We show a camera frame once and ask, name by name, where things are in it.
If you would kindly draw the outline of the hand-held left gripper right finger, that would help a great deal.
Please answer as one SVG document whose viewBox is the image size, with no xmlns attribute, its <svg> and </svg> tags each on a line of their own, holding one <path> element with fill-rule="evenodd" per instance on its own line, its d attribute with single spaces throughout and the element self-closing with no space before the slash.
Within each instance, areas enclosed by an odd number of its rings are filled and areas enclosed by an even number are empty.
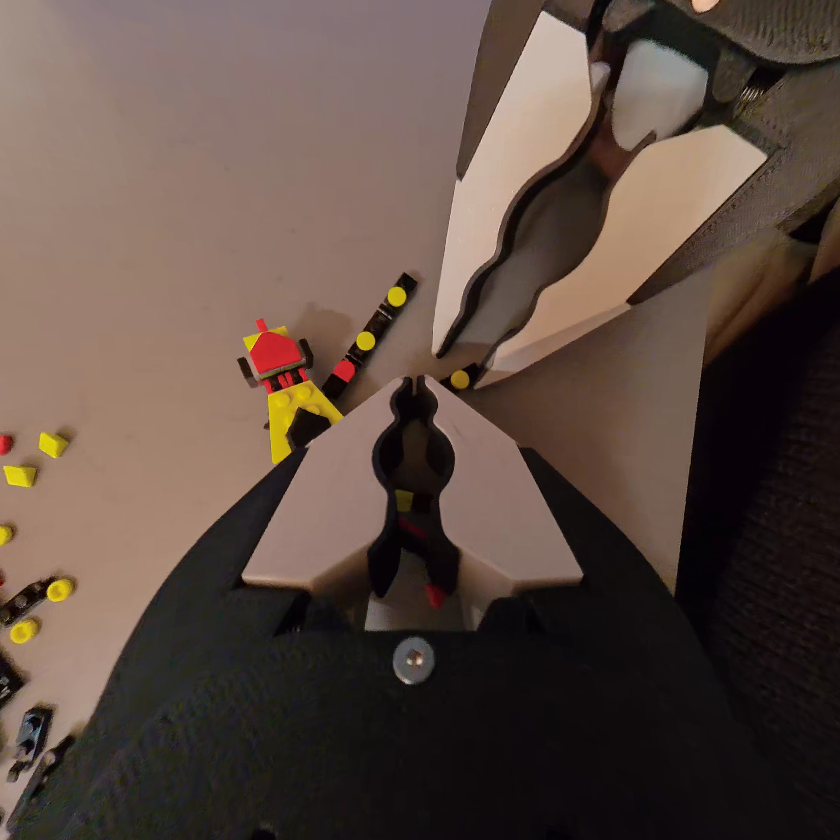
<svg viewBox="0 0 840 840">
<path fill-rule="evenodd" d="M 466 611 L 499 598 L 578 585 L 582 569 L 516 441 L 435 380 L 431 431 L 449 449 L 438 496 L 445 537 L 458 550 L 457 591 Z"/>
</svg>

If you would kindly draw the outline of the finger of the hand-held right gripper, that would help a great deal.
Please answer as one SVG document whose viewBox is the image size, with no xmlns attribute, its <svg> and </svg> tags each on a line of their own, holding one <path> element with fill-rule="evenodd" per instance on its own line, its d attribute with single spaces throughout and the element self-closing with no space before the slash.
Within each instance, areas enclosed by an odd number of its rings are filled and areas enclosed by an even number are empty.
<svg viewBox="0 0 840 840">
<path fill-rule="evenodd" d="M 563 155 L 540 167 L 551 221 L 547 268 L 510 270 L 521 246 L 489 275 L 493 320 L 476 388 L 524 371 L 620 314 L 655 270 L 765 161 L 724 125 L 692 129 L 708 70 L 659 38 L 589 68 L 590 110 Z"/>
<path fill-rule="evenodd" d="M 585 34 L 542 10 L 455 185 L 432 352 L 487 352 L 527 319 L 540 278 L 539 194 L 562 175 L 611 75 Z"/>
</svg>

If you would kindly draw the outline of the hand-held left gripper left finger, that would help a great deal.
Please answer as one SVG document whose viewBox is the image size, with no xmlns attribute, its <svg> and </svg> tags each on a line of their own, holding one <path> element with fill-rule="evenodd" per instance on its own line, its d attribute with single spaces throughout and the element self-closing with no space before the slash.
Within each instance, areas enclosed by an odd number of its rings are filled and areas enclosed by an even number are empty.
<svg viewBox="0 0 840 840">
<path fill-rule="evenodd" d="M 300 452 L 301 462 L 242 573 L 247 585 L 362 599 L 373 592 L 369 550 L 396 516 L 375 447 L 398 428 L 398 377 Z"/>
</svg>

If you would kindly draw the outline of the black yellow red lego model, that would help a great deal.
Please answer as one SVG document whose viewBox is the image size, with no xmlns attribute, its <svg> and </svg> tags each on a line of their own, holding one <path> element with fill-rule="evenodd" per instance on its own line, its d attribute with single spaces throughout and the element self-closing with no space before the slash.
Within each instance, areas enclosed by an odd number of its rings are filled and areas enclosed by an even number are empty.
<svg viewBox="0 0 840 840">
<path fill-rule="evenodd" d="M 340 398 L 381 346 L 416 290 L 417 281 L 410 275 L 401 275 L 321 384 L 312 377 L 312 348 L 304 338 L 291 334 L 283 326 L 271 328 L 264 319 L 258 319 L 256 331 L 245 337 L 245 356 L 238 359 L 238 365 L 248 384 L 266 394 L 269 453 L 273 477 L 281 484 L 276 500 L 269 504 L 261 530 L 250 540 L 241 568 L 243 583 L 243 570 L 300 465 L 300 452 L 351 413 L 340 411 Z M 412 383 L 410 392 L 394 400 L 398 428 L 389 429 L 374 450 L 374 463 L 381 468 L 388 499 L 395 503 L 395 519 L 369 550 L 369 571 L 374 584 L 371 594 L 384 596 L 389 591 L 402 556 L 410 553 L 423 561 L 427 598 L 437 605 L 455 593 L 459 552 L 442 530 L 437 494 L 412 488 L 411 476 L 402 475 L 409 454 L 417 445 L 410 438 L 412 427 L 420 424 L 427 429 L 429 468 L 435 467 L 436 459 L 442 460 L 436 467 L 444 467 L 445 455 L 435 449 L 444 449 L 446 445 L 441 434 L 431 431 L 432 403 L 420 394 L 420 380 L 412 379 Z"/>
</svg>

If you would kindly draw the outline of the pile of loose lego pieces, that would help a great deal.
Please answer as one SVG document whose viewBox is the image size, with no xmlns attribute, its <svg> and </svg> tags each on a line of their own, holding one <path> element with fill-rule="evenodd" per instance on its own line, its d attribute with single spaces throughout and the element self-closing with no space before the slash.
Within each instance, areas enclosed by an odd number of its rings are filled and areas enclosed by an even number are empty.
<svg viewBox="0 0 840 840">
<path fill-rule="evenodd" d="M 47 771 L 50 749 L 58 749 L 53 733 L 60 718 L 57 696 L 40 696 L 25 673 L 6 650 L 29 644 L 41 632 L 38 610 L 46 603 L 65 601 L 76 590 L 76 580 L 52 575 L 27 584 L 19 592 L 2 595 L 1 708 L 13 712 L 2 720 L 2 837 L 11 837 L 29 800 Z"/>
</svg>

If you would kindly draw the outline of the person's black knit clothing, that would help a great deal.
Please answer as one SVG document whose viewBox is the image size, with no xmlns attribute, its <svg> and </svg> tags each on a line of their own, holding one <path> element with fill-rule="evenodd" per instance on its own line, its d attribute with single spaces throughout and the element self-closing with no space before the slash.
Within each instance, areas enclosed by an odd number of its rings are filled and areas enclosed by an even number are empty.
<svg viewBox="0 0 840 840">
<path fill-rule="evenodd" d="M 838 838 L 838 268 L 703 371 L 675 594 L 802 838 Z"/>
</svg>

